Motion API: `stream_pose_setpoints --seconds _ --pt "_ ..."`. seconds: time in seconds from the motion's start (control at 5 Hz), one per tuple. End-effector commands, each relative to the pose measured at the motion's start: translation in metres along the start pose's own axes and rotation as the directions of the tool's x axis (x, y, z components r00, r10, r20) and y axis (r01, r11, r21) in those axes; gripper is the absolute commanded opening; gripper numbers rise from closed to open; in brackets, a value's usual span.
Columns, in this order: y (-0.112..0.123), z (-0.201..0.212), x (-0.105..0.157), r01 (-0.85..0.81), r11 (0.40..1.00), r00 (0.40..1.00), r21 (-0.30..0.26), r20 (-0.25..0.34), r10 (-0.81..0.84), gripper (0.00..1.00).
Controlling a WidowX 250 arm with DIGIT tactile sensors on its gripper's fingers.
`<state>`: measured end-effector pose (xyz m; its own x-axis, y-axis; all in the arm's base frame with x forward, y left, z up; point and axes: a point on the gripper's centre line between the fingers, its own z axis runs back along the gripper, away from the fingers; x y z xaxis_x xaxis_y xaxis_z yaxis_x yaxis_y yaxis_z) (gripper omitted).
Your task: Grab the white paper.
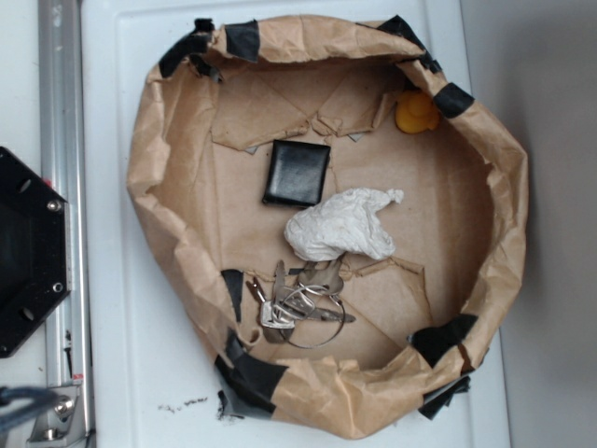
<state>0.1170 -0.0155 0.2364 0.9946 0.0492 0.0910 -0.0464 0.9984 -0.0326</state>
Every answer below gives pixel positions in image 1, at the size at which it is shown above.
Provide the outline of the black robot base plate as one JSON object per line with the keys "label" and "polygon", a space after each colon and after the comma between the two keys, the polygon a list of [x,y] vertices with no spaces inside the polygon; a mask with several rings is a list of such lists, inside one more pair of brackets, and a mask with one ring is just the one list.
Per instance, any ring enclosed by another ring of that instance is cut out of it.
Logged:
{"label": "black robot base plate", "polygon": [[15,355],[69,292],[66,201],[1,148],[1,357]]}

